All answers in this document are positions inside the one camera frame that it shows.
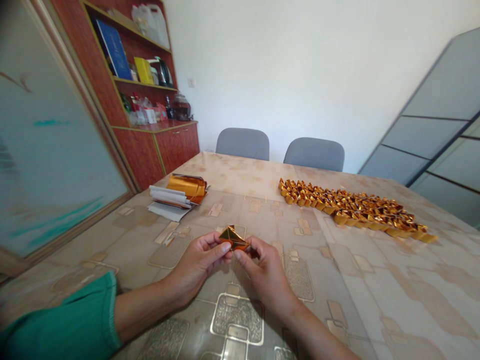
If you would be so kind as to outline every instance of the wooden shelf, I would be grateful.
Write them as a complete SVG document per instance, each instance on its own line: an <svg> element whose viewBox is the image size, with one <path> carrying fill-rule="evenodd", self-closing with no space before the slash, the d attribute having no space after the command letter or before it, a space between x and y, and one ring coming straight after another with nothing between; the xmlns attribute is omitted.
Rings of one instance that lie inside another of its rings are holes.
<svg viewBox="0 0 480 360"><path fill-rule="evenodd" d="M155 41L144 36L140 31L131 29L123 25L120 21L118 21L116 18L111 16L108 12L100 9L99 7L96 7L95 5L87 1L84 1L83 4L85 5L85 8L89 14L92 14L92 13L95 14L97 18L109 24L110 26L113 26L115 29L117 29L119 32L123 33L124 35L135 38L136 40L138 40L138 42L143 43L147 46L155 46L156 48L161 49L167 53L171 53L171 51L168 50L166 47L163 47L162 45L157 44Z"/></svg>
<svg viewBox="0 0 480 360"><path fill-rule="evenodd" d="M151 85L151 84L144 84L143 82L140 81L133 81L133 80L127 80L127 79L122 79L116 76L112 76L113 80L119 83L127 83L127 84L134 84L134 85L140 85L140 86L145 86L149 88L156 88L156 89L162 89L162 90L168 90L168 91L173 91L177 92L178 89L174 87L167 87L167 86L159 86L159 85Z"/></svg>
<svg viewBox="0 0 480 360"><path fill-rule="evenodd" d="M132 127L123 127L123 126L112 126L113 129L122 129L122 130L130 130L130 131L137 131L143 133L163 133L164 131L173 130L177 128L183 128L189 125L197 124L198 121L178 121L175 119L169 119L164 121L159 121L155 124L145 124L145 125L137 125Z"/></svg>

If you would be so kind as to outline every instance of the person's left hand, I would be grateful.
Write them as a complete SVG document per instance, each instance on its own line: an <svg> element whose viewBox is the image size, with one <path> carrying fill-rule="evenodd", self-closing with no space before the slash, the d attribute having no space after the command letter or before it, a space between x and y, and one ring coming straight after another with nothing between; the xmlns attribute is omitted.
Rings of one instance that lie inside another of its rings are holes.
<svg viewBox="0 0 480 360"><path fill-rule="evenodd" d="M199 292L212 269L232 261L231 245L220 242L218 231L209 232L193 240L178 264L163 279L171 289L175 307L181 308Z"/></svg>

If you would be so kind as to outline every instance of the table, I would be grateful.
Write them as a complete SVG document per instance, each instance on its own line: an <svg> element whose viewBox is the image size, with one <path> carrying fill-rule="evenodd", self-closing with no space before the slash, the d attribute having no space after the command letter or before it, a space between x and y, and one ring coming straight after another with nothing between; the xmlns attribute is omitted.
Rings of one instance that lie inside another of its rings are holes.
<svg viewBox="0 0 480 360"><path fill-rule="evenodd" d="M169 220L148 212L148 192L138 194L4 286L2 324L57 305L111 270L124 290L160 280L192 239L235 224L242 236L256 235L278 249L295 294L361 358L478 357L480 234L453 215L394 180L356 174L209 152L175 172L202 176L210 185L202 205L178 227L172 229ZM280 177L395 198L440 239L424 244L338 226L317 209L287 205L279 194ZM157 185L165 186L167 181ZM190 306L114 358L160 357L305 359L307 355L289 330L265 310L234 260L214 271Z"/></svg>

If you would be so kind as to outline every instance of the glass jar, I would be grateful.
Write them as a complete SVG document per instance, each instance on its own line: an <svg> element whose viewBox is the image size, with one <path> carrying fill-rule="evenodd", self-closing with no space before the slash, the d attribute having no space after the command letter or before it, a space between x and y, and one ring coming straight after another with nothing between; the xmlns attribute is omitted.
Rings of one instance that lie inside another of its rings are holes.
<svg viewBox="0 0 480 360"><path fill-rule="evenodd" d="M177 92L175 98L173 99L173 112L175 118L180 121L190 121L190 113L192 108L190 107L189 102L180 92Z"/></svg>

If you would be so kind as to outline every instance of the chair backrest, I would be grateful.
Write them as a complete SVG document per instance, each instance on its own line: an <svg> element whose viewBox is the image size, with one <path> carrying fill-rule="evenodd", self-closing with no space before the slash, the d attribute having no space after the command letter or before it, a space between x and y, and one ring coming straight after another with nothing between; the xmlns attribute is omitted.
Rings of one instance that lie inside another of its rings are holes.
<svg viewBox="0 0 480 360"><path fill-rule="evenodd" d="M260 130L229 127L218 135L216 152L268 161L270 160L269 137Z"/></svg>
<svg viewBox="0 0 480 360"><path fill-rule="evenodd" d="M290 143L283 163L341 172L344 161L345 150L338 142L299 137Z"/></svg>

